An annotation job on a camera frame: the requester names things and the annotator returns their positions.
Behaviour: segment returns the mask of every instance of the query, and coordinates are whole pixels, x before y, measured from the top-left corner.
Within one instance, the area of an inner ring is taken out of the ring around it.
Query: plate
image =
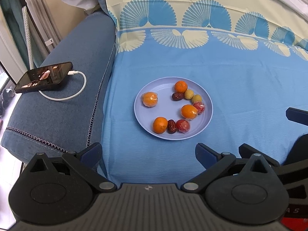
[[[192,104],[190,100],[186,99],[172,100],[171,96],[175,92],[174,85],[178,81],[185,81],[188,89],[194,91],[195,95],[201,95],[205,104],[205,111],[190,121],[190,130],[186,133],[177,131],[174,134],[169,134],[168,131],[165,131],[162,134],[156,134],[153,132],[152,126],[157,117],[161,116],[167,120],[172,119],[177,122],[177,120],[183,119],[181,115],[182,106]],[[156,106],[146,107],[143,104],[141,96],[146,92],[157,93],[158,103]],[[165,140],[185,140],[196,136],[208,126],[213,116],[213,103],[208,93],[199,84],[185,78],[164,77],[150,82],[139,91],[134,103],[134,112],[139,124],[150,134]]]

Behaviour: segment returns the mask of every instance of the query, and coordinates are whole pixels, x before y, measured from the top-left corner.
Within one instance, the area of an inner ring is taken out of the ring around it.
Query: sofa armrest
[[[116,51],[115,40],[115,25],[109,16],[96,12],[86,17],[42,64],[71,61],[73,70],[82,71],[87,77],[84,91],[62,102],[50,101],[39,92],[23,94],[8,126],[68,151],[79,152],[89,144],[100,142],[102,108]],[[83,77],[74,75],[67,77],[60,89],[45,93],[64,98],[78,92],[82,85]],[[62,155],[53,145],[9,129],[5,130],[1,145],[25,163],[37,152],[45,152],[49,157]]]

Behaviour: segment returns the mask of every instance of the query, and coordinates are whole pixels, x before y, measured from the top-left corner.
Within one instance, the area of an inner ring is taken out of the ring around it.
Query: curtain
[[[30,69],[26,45],[25,28],[23,24],[23,14],[19,0],[0,0],[0,6],[2,8],[4,17],[10,29],[16,47],[27,69]],[[34,64],[36,67],[39,67],[44,61],[44,57],[32,37],[31,45]]]

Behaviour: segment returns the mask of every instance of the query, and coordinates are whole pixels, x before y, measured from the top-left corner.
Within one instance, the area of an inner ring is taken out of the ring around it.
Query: wall
[[[81,8],[70,6],[61,0],[45,1],[62,38],[86,17]]]

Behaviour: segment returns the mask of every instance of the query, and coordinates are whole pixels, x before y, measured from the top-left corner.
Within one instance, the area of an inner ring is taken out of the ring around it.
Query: plastic wrap
[[[142,102],[147,107],[154,107],[158,103],[157,93],[154,92],[146,92],[141,96]]]
[[[198,110],[190,104],[186,104],[181,108],[181,114],[185,119],[195,119],[198,115]]]
[[[190,130],[190,123],[186,120],[180,119],[177,121],[177,129],[182,133],[186,133]]]
[[[205,110],[205,105],[203,102],[195,102],[193,106],[198,110],[198,115]]]

